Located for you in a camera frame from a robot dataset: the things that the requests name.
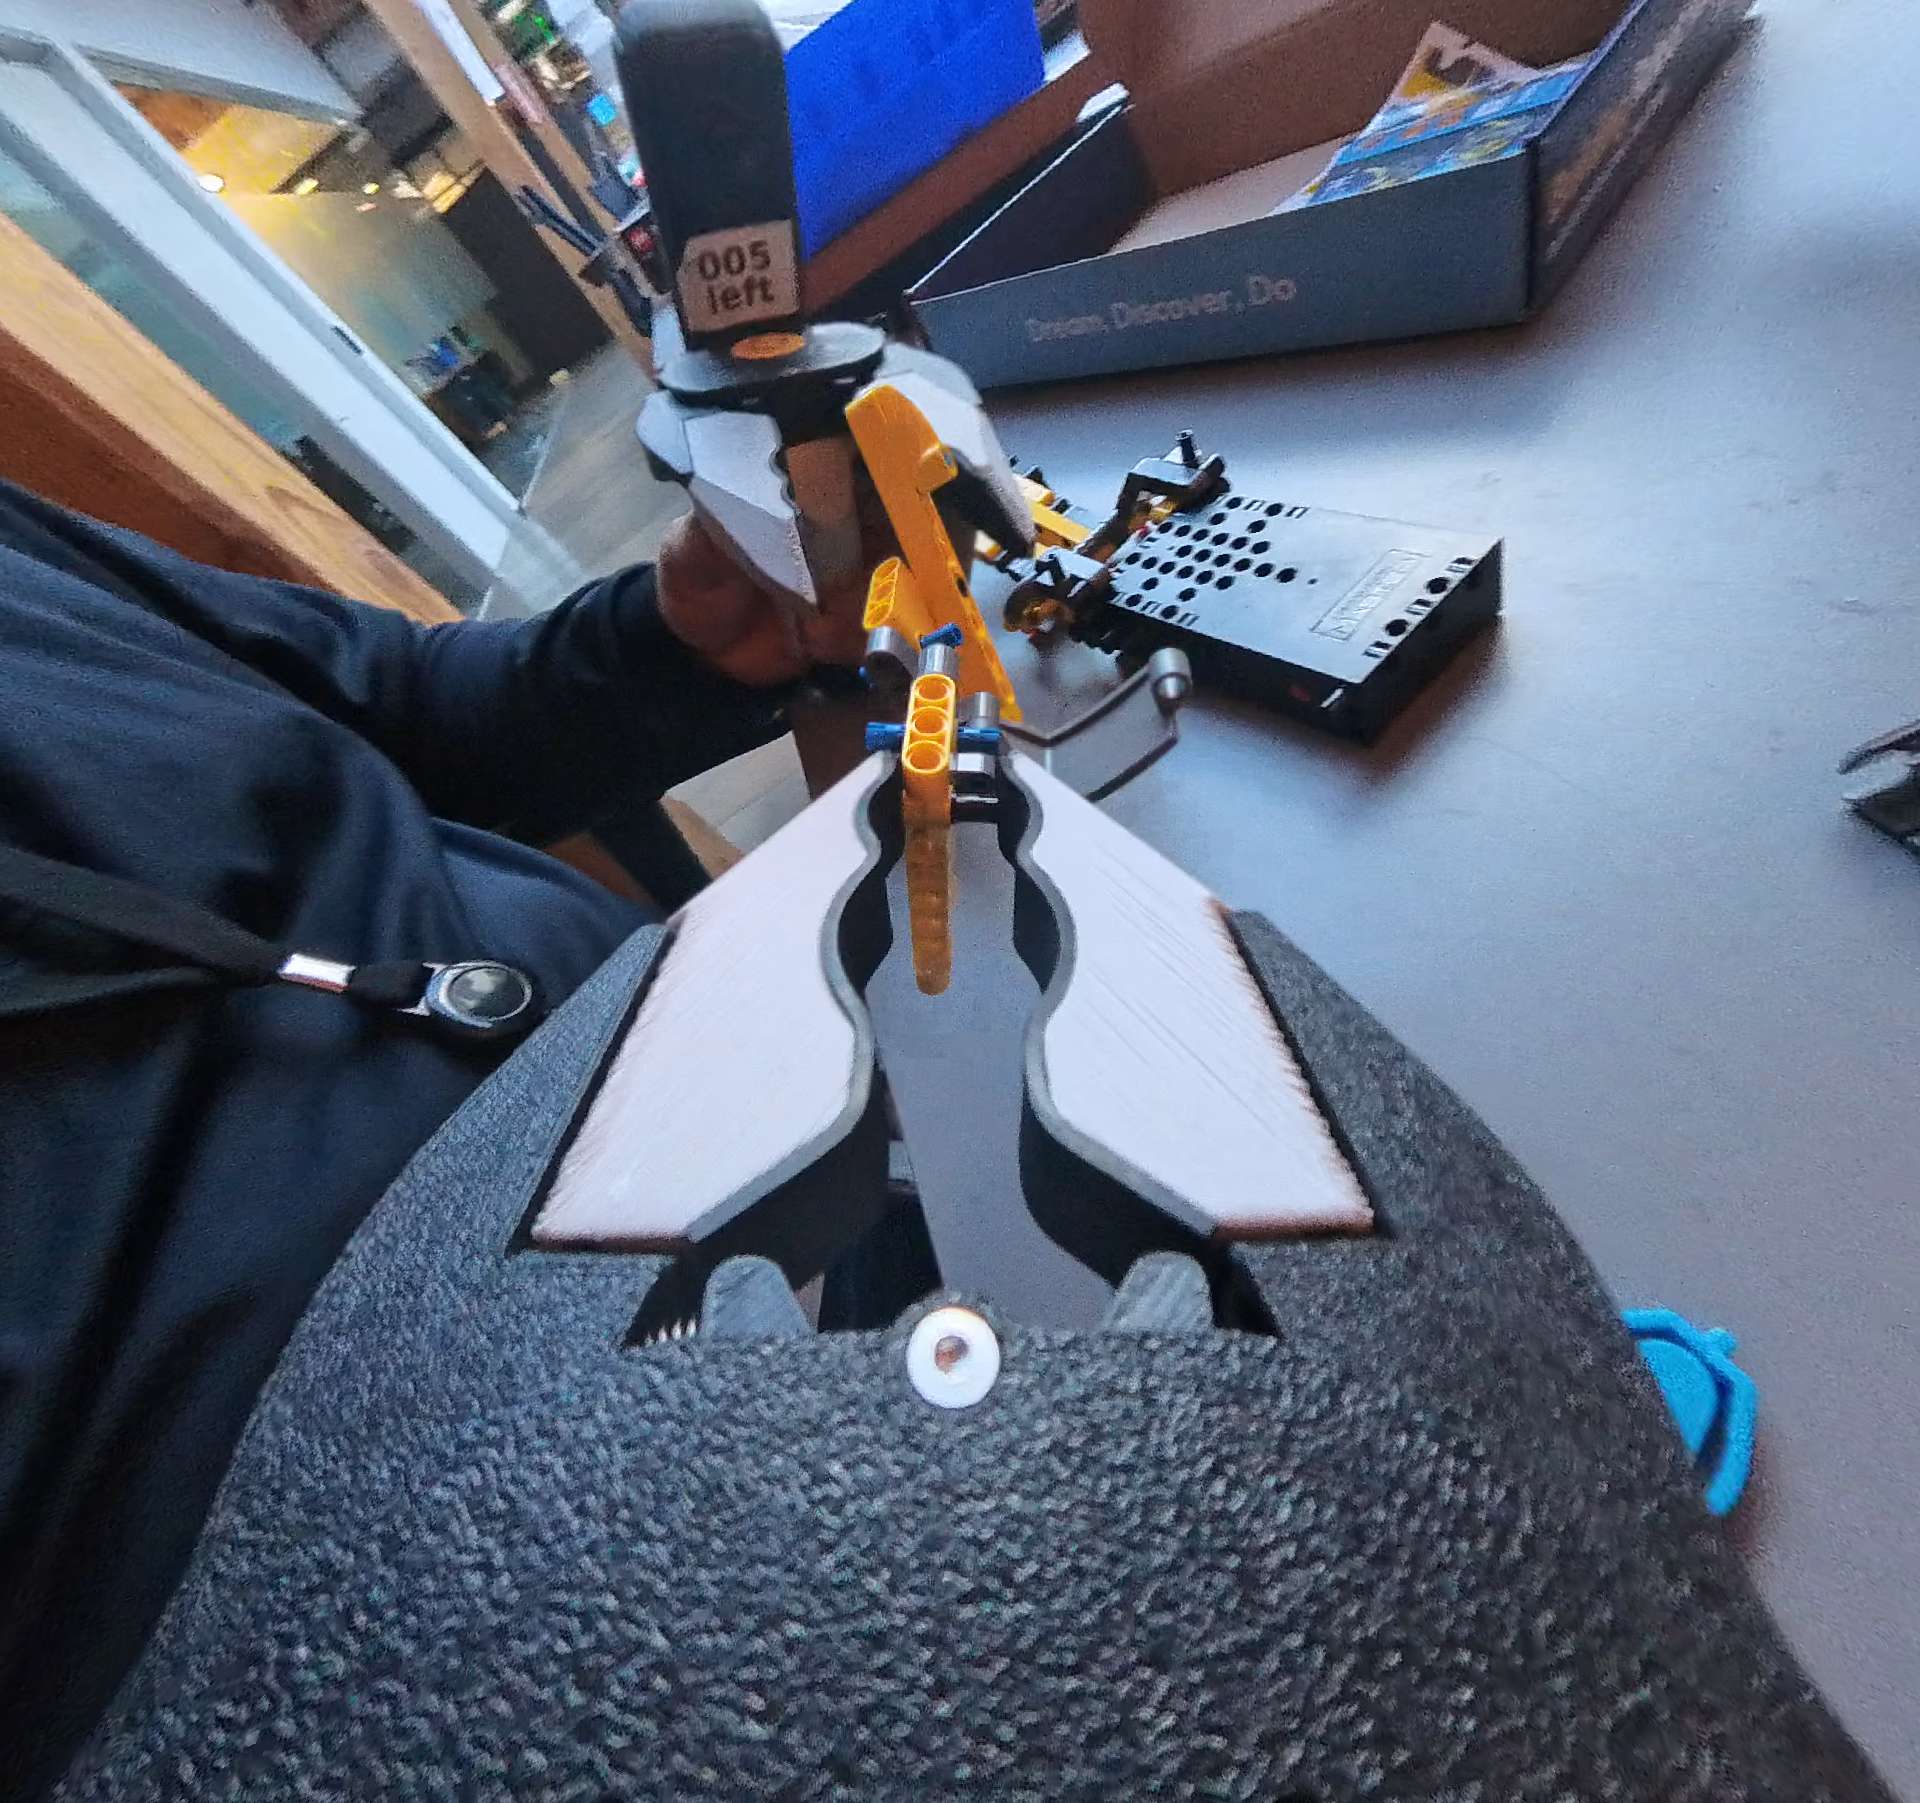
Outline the blue plastic crate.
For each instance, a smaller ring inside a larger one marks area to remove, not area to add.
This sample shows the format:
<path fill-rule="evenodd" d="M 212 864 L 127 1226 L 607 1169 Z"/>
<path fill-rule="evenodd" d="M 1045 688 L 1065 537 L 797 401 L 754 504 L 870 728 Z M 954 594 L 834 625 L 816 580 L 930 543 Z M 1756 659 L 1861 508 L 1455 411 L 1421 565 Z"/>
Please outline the blue plastic crate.
<path fill-rule="evenodd" d="M 1043 89 L 1033 0 L 850 0 L 785 53 L 805 258 Z"/>

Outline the black toy track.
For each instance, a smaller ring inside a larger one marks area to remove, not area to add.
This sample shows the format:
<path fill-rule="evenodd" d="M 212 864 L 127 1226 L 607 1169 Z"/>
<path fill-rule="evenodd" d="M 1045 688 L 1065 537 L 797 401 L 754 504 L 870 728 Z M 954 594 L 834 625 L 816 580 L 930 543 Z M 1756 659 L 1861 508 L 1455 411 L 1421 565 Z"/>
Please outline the black toy track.
<path fill-rule="evenodd" d="M 1900 842 L 1909 855 L 1916 855 L 1916 720 L 1907 720 L 1874 740 L 1847 751 L 1836 765 L 1836 775 L 1854 775 L 1874 761 L 1903 761 L 1903 778 L 1889 782 L 1871 793 L 1850 796 L 1847 808 L 1867 827 L 1881 831 L 1894 842 Z"/>

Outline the printed booklets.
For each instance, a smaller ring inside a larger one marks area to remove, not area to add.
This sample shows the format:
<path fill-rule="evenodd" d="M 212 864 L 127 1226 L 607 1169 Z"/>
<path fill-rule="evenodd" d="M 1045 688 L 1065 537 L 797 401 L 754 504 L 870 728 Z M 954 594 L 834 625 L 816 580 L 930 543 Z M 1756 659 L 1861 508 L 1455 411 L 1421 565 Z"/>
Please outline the printed booklets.
<path fill-rule="evenodd" d="M 1540 130 L 1535 114 L 1572 92 L 1587 61 L 1588 56 L 1547 70 L 1525 66 L 1435 18 L 1388 101 L 1276 210 L 1341 203 L 1489 162 Z"/>

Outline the wooden post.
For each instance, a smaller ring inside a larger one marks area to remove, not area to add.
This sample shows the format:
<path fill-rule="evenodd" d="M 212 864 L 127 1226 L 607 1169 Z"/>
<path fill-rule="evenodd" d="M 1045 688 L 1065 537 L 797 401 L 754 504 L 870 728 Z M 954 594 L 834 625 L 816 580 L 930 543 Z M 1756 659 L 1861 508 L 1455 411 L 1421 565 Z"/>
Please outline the wooden post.
<path fill-rule="evenodd" d="M 362 2 L 514 203 L 521 187 L 538 187 L 581 219 L 594 245 L 610 238 L 614 225 L 589 199 L 587 160 L 567 141 L 539 89 L 523 78 L 474 0 Z"/>

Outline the black toy battery box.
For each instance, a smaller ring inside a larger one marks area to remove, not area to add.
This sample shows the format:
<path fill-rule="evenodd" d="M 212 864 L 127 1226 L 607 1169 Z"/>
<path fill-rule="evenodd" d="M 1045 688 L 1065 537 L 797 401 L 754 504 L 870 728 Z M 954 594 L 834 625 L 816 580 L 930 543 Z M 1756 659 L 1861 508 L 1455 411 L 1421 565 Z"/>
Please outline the black toy battery box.
<path fill-rule="evenodd" d="M 1370 745 L 1500 617 L 1503 543 L 1250 492 L 1185 429 L 1108 508 L 1015 468 L 1037 543 L 999 549 L 1003 625 L 1139 672 L 1180 648 L 1200 685 Z"/>

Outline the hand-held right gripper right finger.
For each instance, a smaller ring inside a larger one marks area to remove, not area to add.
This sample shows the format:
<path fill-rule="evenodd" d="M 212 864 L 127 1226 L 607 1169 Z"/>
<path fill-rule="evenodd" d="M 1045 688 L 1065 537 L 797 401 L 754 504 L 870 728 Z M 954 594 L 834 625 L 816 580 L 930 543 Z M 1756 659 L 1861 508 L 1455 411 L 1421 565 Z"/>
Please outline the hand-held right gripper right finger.
<path fill-rule="evenodd" d="M 1025 1088 L 1071 1150 L 1207 1239 L 1367 1234 L 1374 1207 L 1227 928 L 1185 869 L 1031 761 Z"/>

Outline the blue plastic tool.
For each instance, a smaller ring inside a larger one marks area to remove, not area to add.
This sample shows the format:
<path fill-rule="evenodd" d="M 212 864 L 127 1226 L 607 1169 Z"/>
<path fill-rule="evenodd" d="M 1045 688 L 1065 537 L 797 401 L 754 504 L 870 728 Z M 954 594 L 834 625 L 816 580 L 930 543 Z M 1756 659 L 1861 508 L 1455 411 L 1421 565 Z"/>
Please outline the blue plastic tool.
<path fill-rule="evenodd" d="M 1618 1313 L 1680 1428 L 1713 1516 L 1739 1509 L 1757 1436 L 1757 1387 L 1735 1359 L 1739 1335 L 1666 1305 Z"/>

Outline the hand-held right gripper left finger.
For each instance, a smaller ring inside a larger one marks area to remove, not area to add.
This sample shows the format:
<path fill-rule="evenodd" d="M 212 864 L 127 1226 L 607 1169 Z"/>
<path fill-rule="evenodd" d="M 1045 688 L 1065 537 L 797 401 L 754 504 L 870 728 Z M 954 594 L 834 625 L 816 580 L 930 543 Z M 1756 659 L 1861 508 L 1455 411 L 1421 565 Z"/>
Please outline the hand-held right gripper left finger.
<path fill-rule="evenodd" d="M 676 919 L 532 1239 L 705 1245 L 850 1131 L 870 1031 L 827 978 L 834 903 L 877 864 L 870 754 Z"/>

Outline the blue cardboard box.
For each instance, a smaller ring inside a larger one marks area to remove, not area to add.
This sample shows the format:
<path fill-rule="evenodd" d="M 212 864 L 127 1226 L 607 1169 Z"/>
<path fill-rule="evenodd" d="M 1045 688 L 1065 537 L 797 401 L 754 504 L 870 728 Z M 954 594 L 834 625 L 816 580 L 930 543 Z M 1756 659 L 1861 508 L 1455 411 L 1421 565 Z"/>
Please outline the blue cardboard box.
<path fill-rule="evenodd" d="M 816 260 L 850 282 L 1103 108 L 907 294 L 978 386 L 1408 342 L 1535 314 L 1756 0 L 1082 0 L 1088 56 Z M 1388 101 L 1426 23 L 1525 66 L 1588 56 L 1503 154 L 1276 210 Z"/>

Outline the yellow beam grey panel assembly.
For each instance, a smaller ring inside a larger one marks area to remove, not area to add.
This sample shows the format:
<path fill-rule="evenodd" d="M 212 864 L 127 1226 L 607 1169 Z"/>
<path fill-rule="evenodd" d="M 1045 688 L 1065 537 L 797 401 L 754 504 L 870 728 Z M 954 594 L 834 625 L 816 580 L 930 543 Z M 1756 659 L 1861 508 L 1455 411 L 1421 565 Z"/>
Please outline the yellow beam grey panel assembly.
<path fill-rule="evenodd" d="M 900 717 L 868 728 L 868 746 L 900 761 L 915 973 L 940 996 L 954 969 L 954 822 L 997 816 L 1009 761 L 1085 801 L 1135 782 L 1175 745 L 1193 668 L 1182 648 L 1160 648 L 1058 732 L 1025 723 L 936 505 L 956 478 L 954 449 L 890 385 L 854 398 L 847 423 L 900 546 L 870 575 L 864 676 L 873 688 L 904 681 L 907 699 Z"/>

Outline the person's left forearm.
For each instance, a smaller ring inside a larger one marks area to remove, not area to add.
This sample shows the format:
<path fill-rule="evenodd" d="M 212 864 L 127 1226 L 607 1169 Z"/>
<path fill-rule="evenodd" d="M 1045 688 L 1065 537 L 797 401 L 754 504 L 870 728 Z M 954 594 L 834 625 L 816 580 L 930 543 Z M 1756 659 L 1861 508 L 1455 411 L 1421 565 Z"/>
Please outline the person's left forearm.
<path fill-rule="evenodd" d="M 759 746 L 788 693 L 700 659 L 637 565 L 532 617 L 422 628 L 367 728 L 434 815 L 549 848 Z"/>

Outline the person's dark clothing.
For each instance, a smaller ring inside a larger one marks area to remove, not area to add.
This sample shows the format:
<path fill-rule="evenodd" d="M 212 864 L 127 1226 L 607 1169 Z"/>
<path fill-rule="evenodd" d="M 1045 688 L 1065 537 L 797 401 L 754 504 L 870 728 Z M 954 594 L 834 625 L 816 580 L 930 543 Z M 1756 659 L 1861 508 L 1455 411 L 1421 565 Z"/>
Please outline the person's dark clothing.
<path fill-rule="evenodd" d="M 4 486 L 4 842 L 567 1000 L 637 911 L 371 740 L 422 628 Z M 4 978 L 150 962 L 4 903 Z M 4 1799 L 106 1708 L 326 1267 L 497 1058 L 295 984 L 4 1022 Z"/>

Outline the person's left hand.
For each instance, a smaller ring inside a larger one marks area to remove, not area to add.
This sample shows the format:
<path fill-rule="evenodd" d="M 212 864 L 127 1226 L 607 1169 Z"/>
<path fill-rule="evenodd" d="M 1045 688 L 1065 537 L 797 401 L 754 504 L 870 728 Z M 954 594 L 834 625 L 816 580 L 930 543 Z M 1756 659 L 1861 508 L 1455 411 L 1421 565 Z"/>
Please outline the person's left hand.
<path fill-rule="evenodd" d="M 656 559 L 658 614 L 671 636 L 708 668 L 754 688 L 788 685 L 816 665 L 858 665 L 868 580 L 870 561 L 822 589 L 819 610 L 790 612 L 702 517 L 679 518 Z"/>

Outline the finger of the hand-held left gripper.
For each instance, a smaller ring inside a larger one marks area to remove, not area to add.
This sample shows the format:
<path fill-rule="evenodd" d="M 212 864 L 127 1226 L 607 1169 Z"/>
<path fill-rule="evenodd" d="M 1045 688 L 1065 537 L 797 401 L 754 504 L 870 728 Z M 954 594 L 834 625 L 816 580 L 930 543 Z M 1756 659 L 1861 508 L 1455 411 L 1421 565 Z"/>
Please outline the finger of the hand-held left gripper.
<path fill-rule="evenodd" d="M 921 407 L 956 464 L 956 477 L 936 492 L 947 526 L 969 526 L 999 549 L 1031 556 L 1037 524 L 975 380 L 956 364 L 904 342 L 884 344 L 882 380 Z"/>
<path fill-rule="evenodd" d="M 768 413 L 684 413 L 690 490 L 708 530 L 765 593 L 822 601 L 810 526 L 785 472 L 781 429 Z"/>

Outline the grey desk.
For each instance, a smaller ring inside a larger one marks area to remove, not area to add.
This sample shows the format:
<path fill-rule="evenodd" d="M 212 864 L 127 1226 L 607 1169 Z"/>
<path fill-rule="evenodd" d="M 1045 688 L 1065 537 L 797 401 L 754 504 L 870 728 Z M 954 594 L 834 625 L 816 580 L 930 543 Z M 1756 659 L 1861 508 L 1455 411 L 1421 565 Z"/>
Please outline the grey desk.
<path fill-rule="evenodd" d="M 1554 1194 L 1733 1326 L 1756 1581 L 1916 1799 L 1916 864 L 1836 761 L 1916 717 L 1916 0 L 1757 0 L 1525 327 L 997 407 L 1076 495 L 1182 427 L 1254 486 L 1505 543 L 1370 751 L 1211 699 L 1115 796 Z"/>

